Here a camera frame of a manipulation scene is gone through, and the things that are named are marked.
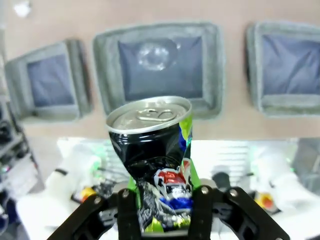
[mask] can rim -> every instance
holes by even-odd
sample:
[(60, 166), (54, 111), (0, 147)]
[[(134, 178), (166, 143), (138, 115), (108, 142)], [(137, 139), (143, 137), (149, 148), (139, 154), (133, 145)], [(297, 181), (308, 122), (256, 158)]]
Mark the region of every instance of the can rim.
[[(115, 120), (118, 119), (120, 116), (122, 116), (127, 109), (130, 109), (131, 106), (134, 106), (137, 103), (143, 103), (147, 101), (148, 102), (164, 101), (167, 104), (178, 104), (178, 105), (181, 105), (182, 107), (186, 107), (186, 112), (182, 116), (179, 116), (173, 120), (170, 120), (168, 122), (164, 122), (158, 125), (154, 125), (154, 126), (148, 126), (143, 128), (137, 128), (137, 129), (117, 129), (111, 126), (115, 122)], [(118, 107), (117, 109), (113, 110), (106, 118), (106, 126), (109, 132), (116, 133), (116, 134), (143, 134), (143, 133), (161, 130), (161, 129), (170, 127), (172, 125), (175, 125), (181, 122), (183, 119), (187, 118), (191, 114), (191, 112), (192, 112), (192, 104), (187, 98), (184, 98), (181, 96), (156, 96), (156, 97), (145, 98), (138, 101), (133, 101), (121, 107)]]

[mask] silver lid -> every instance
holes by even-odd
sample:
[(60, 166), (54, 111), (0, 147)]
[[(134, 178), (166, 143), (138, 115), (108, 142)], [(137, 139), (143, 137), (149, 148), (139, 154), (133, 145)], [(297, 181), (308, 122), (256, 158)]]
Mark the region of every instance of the silver lid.
[(164, 129), (191, 114), (191, 103), (179, 96), (159, 96), (123, 105), (109, 114), (109, 131), (139, 134)]

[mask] pull tab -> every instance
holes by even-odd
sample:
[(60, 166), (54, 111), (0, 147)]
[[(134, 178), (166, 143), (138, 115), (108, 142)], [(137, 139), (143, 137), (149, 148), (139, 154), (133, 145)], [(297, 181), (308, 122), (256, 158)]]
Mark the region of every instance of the pull tab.
[(154, 122), (168, 122), (174, 119), (177, 116), (170, 109), (154, 107), (154, 108), (146, 108), (141, 111), (137, 111), (136, 118), (143, 121), (154, 121)]

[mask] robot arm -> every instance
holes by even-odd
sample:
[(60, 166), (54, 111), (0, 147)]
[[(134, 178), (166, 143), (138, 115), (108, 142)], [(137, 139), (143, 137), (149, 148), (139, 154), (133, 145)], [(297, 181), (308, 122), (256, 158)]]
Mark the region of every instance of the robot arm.
[(240, 240), (289, 240), (282, 228), (241, 188), (227, 192), (202, 185), (192, 193), (193, 209), (187, 232), (141, 233), (136, 193), (121, 189), (108, 199), (90, 196), (48, 240), (97, 240), (117, 221), (119, 240), (209, 240), (213, 217)]

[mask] can label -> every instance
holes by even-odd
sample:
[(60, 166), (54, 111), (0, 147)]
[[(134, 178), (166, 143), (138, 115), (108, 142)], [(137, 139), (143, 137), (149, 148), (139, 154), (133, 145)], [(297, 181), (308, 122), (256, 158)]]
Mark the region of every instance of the can label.
[[(165, 110), (141, 112), (139, 117), (152, 121), (159, 116), (168, 119), (170, 113)], [(167, 232), (188, 228), (193, 204), (192, 116), (156, 131), (109, 135), (139, 189), (141, 230)]]

